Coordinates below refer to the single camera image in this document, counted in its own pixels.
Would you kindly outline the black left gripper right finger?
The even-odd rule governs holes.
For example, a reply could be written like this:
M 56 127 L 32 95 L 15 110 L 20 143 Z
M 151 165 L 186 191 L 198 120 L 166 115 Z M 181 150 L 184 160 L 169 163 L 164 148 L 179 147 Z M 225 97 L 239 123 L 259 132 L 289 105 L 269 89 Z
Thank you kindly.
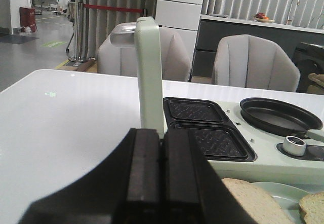
M 168 223 L 255 223 L 189 131 L 169 130 L 163 148 Z

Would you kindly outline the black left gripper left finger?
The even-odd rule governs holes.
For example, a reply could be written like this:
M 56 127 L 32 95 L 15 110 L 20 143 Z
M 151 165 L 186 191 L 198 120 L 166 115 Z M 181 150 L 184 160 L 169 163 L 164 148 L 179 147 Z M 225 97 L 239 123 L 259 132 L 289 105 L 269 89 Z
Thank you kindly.
M 155 223 L 159 147 L 155 130 L 130 129 L 89 173 L 31 203 L 20 223 Z

